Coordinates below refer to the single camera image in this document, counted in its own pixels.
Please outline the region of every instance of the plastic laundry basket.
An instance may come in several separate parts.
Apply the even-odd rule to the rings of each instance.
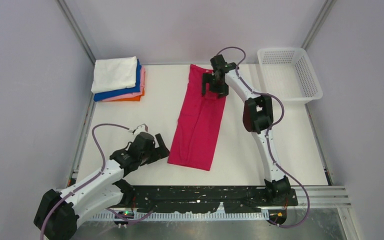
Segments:
[[[299,47],[258,50],[262,87],[285,103],[306,104],[323,96],[307,52]]]

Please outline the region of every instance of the white table surface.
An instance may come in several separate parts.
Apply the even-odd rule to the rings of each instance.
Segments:
[[[170,149],[185,97],[189,65],[146,65],[145,96],[140,102],[98,102],[80,162],[77,181],[101,166],[92,138],[92,127],[101,123],[135,128],[147,124],[152,135],[160,133]],[[240,66],[244,79],[260,88],[257,64]],[[242,123],[244,104],[230,89],[227,96],[211,170],[167,163],[167,158],[141,166],[125,179],[131,185],[264,185],[261,156]],[[273,101],[274,119],[280,107]],[[280,164],[304,185],[327,185],[322,161],[304,105],[285,105],[285,116],[273,127]],[[97,128],[96,137],[108,158],[134,140],[131,133],[112,126]],[[296,183],[289,179],[291,185]]]

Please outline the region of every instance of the gray wall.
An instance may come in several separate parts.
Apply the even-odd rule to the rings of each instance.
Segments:
[[[67,0],[97,59],[138,56],[144,64],[208,63],[238,46],[300,47],[324,0]],[[223,53],[241,59],[242,53]]]
[[[0,0],[0,240],[39,239],[42,195],[67,184],[93,65],[53,0]]]
[[[308,50],[324,96],[310,112],[365,239],[384,239],[384,1],[338,1]]]

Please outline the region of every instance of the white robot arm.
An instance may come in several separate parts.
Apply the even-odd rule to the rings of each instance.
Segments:
[[[62,201],[64,196],[68,196],[53,211],[44,231],[50,240],[68,240],[80,225],[102,210],[120,203],[129,204],[134,197],[134,188],[123,178],[139,166],[166,158],[170,153],[161,135],[154,137],[147,133],[147,128],[143,124],[131,131],[135,136],[134,141],[129,142],[127,147],[116,150],[106,160],[103,169],[96,170],[82,181],[60,192],[53,189],[46,192],[40,202],[34,224],[41,229],[51,209]]]
[[[243,125],[248,132],[251,132],[261,155],[267,197],[274,199],[279,195],[289,193],[291,191],[289,179],[276,165],[280,162],[272,141],[272,98],[263,94],[256,94],[257,91],[254,87],[242,78],[236,63],[227,63],[223,55],[214,56],[210,62],[213,73],[203,74],[202,95],[205,95],[206,91],[210,91],[217,93],[219,97],[225,97],[229,94],[229,87],[239,95],[244,102]],[[271,141],[270,148],[268,147],[268,140]]]

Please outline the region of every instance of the magenta cloth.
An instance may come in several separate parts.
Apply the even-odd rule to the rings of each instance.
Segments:
[[[118,99],[129,99],[129,98],[140,96],[144,92],[144,87],[145,87],[145,67],[142,66],[142,68],[140,69],[140,92],[126,93],[120,96],[105,98],[104,100],[102,100],[102,102],[109,102],[109,101],[118,100]]]
[[[189,83],[177,121],[168,163],[209,171],[216,151],[226,97],[207,91],[202,96],[203,73],[212,70],[190,65]]]

